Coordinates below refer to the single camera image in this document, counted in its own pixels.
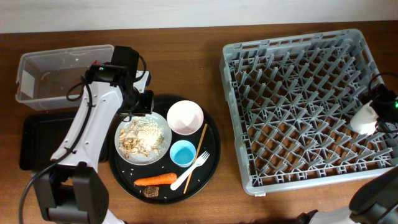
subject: white wall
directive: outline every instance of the white wall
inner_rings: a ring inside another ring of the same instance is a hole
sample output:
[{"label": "white wall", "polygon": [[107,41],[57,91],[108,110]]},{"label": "white wall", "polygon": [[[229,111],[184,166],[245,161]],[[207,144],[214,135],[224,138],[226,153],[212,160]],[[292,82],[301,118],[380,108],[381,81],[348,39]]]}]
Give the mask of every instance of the white wall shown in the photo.
[{"label": "white wall", "polygon": [[398,19],[398,0],[0,0],[0,33]]}]

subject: white fork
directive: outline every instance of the white fork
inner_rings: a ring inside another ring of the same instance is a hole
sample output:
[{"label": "white fork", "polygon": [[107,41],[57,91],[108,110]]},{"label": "white fork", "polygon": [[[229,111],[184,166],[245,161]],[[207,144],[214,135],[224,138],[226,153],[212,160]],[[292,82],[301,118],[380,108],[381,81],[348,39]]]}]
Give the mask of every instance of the white fork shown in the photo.
[{"label": "white fork", "polygon": [[206,162],[209,156],[210,154],[207,151],[202,153],[202,155],[198,157],[195,163],[191,167],[189,167],[189,169],[187,169],[187,171],[185,171],[174,183],[172,183],[172,185],[170,185],[170,188],[172,190],[176,190],[182,184],[182,182],[184,182],[184,180],[193,172],[193,170],[196,167],[202,166]]}]

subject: food scrap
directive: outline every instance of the food scrap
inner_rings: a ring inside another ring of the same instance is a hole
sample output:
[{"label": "food scrap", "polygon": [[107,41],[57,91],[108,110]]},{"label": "food scrap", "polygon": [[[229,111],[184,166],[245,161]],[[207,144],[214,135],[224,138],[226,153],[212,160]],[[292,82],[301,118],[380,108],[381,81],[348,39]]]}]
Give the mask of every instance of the food scrap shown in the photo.
[{"label": "food scrap", "polygon": [[151,152],[158,155],[164,150],[160,145],[164,142],[164,134],[159,125],[145,117],[136,118],[120,129],[119,150],[126,158],[131,155],[142,154],[146,157]]},{"label": "food scrap", "polygon": [[156,177],[141,178],[134,181],[134,184],[138,186],[172,184],[176,180],[177,180],[176,174],[168,173],[168,174],[158,175]]},{"label": "food scrap", "polygon": [[148,186],[148,187],[146,187],[144,189],[144,195],[147,198],[159,196],[159,187],[156,187],[156,186]]}]

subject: fork handle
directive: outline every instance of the fork handle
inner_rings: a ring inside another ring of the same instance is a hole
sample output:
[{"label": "fork handle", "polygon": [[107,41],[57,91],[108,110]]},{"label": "fork handle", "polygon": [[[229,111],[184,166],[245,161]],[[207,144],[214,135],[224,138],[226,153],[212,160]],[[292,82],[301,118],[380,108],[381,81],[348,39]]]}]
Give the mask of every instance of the fork handle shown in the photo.
[{"label": "fork handle", "polygon": [[170,185],[170,188],[172,190],[176,190],[181,184],[182,182],[184,182],[184,180],[193,172],[193,170],[198,167],[195,164],[192,165],[191,167],[189,167],[189,169],[187,169],[187,171],[185,171],[180,177],[178,177],[178,179],[172,183]]}]

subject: round black tray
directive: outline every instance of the round black tray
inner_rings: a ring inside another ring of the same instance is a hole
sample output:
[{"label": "round black tray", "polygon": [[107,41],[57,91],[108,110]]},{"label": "round black tray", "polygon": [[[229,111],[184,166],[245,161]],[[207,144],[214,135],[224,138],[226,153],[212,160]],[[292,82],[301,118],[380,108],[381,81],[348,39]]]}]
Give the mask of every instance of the round black tray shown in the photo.
[{"label": "round black tray", "polygon": [[[155,97],[154,112],[166,117],[169,108],[180,100],[185,99],[178,96],[157,96]],[[186,181],[174,191],[170,189],[170,185],[160,185],[159,196],[154,198],[146,198],[143,194],[145,187],[134,185],[134,181],[139,178],[153,177],[169,172],[174,172],[177,174],[177,176],[180,176],[182,173],[184,173],[184,171],[186,171],[188,168],[181,168],[174,164],[170,158],[169,151],[167,151],[163,158],[153,164],[146,166],[136,166],[126,162],[122,157],[120,157],[114,147],[114,140],[110,140],[109,164],[115,179],[117,182],[119,182],[121,187],[127,193],[131,194],[135,198],[138,198],[139,200],[142,200],[143,202],[156,204],[179,202],[195,195],[202,188],[204,188],[204,186],[211,179],[211,176],[213,176],[214,172],[216,171],[218,161],[220,160],[221,145],[220,135],[218,134],[216,124],[205,110],[203,110],[203,114],[205,115],[205,122],[203,123],[202,127],[194,134],[190,136],[182,136],[172,132],[171,145],[178,140],[187,140],[192,142],[192,144],[197,147],[203,127],[205,123],[208,124],[199,155],[204,151],[208,151],[210,153],[210,157],[202,166],[193,171],[185,195],[183,194],[183,191]]]}]

